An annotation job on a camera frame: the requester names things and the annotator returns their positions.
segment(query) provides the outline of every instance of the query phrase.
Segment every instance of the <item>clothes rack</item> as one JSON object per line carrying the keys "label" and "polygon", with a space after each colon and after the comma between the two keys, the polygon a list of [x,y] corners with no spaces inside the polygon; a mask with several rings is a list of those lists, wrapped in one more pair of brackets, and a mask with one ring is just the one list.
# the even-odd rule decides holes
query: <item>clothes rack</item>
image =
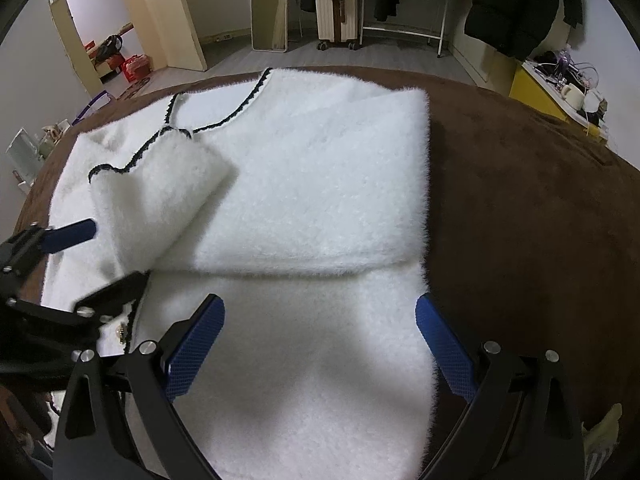
{"label": "clothes rack", "polygon": [[438,40],[438,57],[442,56],[442,41],[444,39],[444,27],[447,22],[447,8],[449,7],[449,0],[444,0],[444,10],[442,13],[442,22],[440,24],[440,35],[434,36],[433,34],[427,34],[426,32],[419,32],[417,30],[410,30],[402,28],[401,25],[395,25],[393,27],[385,27],[384,25],[365,25],[364,24],[364,1],[360,1],[360,44],[362,45],[362,38],[364,30],[381,30],[383,32],[393,32],[395,34],[405,34],[408,36],[418,36],[420,38],[428,38],[428,40]]}

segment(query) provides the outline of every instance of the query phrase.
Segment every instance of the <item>metal screw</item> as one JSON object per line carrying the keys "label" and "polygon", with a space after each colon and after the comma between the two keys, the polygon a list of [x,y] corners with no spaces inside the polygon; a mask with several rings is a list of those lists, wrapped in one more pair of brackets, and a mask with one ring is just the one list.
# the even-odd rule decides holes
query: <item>metal screw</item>
{"label": "metal screw", "polygon": [[118,336],[118,341],[120,341],[121,345],[127,342],[127,324],[120,323],[116,328],[116,335]]}
{"label": "metal screw", "polygon": [[78,316],[80,317],[91,317],[93,314],[95,314],[95,310],[90,306],[79,306],[78,310],[76,310],[76,314],[78,314]]}
{"label": "metal screw", "polygon": [[93,350],[85,350],[80,354],[80,360],[83,363],[88,363],[95,356],[95,352]]}
{"label": "metal screw", "polygon": [[143,355],[149,355],[156,351],[156,342],[155,341],[145,341],[140,345],[140,353]]}
{"label": "metal screw", "polygon": [[488,354],[499,354],[502,348],[500,348],[500,345],[498,345],[498,343],[495,341],[487,341],[486,343],[484,343],[484,350]]}
{"label": "metal screw", "polygon": [[547,361],[550,361],[552,363],[557,363],[560,360],[560,356],[555,350],[547,350],[545,352],[545,357]]}

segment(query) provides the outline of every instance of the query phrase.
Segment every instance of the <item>doorway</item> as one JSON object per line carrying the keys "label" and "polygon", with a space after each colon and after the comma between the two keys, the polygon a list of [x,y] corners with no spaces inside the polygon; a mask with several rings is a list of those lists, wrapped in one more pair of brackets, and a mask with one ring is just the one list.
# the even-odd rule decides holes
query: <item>doorway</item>
{"label": "doorway", "polygon": [[[66,0],[82,45],[87,51],[104,89],[116,98],[124,94],[133,81],[126,78],[121,66],[133,56],[145,55],[124,0]],[[99,46],[110,36],[122,39],[119,54],[108,60],[96,59]]]}

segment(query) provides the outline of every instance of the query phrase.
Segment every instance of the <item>white fuzzy sweater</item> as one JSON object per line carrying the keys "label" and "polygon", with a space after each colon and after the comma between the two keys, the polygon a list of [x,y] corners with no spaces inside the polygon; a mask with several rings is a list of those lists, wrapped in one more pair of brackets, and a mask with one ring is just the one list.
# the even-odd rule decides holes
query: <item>white fuzzy sweater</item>
{"label": "white fuzzy sweater", "polygon": [[[175,407],[225,480],[415,478],[433,404],[414,317],[427,113],[421,91],[273,70],[79,136],[50,223],[95,218],[98,235],[50,258],[42,303],[154,269],[136,345],[213,292],[225,326]],[[113,332],[101,354],[122,351]]]}

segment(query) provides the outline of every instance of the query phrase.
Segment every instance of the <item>gray floor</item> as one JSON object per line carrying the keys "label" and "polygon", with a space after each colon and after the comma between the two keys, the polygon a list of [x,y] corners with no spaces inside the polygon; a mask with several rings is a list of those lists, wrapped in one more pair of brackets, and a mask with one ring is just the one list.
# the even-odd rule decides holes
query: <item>gray floor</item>
{"label": "gray floor", "polygon": [[104,89],[112,96],[120,97],[130,85],[131,83],[127,81],[124,73],[120,72],[116,77],[104,83]]}
{"label": "gray floor", "polygon": [[235,38],[208,44],[203,47],[209,66],[206,72],[163,68],[154,73],[151,82],[141,90],[140,95],[217,75],[258,72],[268,67],[289,66],[369,66],[433,74],[474,84],[462,65],[449,52],[443,51],[441,58],[436,56],[435,41],[429,46],[426,43],[390,38],[365,38],[363,47],[357,51],[339,47],[324,52],[316,49],[317,44],[318,40],[311,37],[298,42],[290,40],[289,50],[283,54],[255,52],[251,48],[250,38]]}

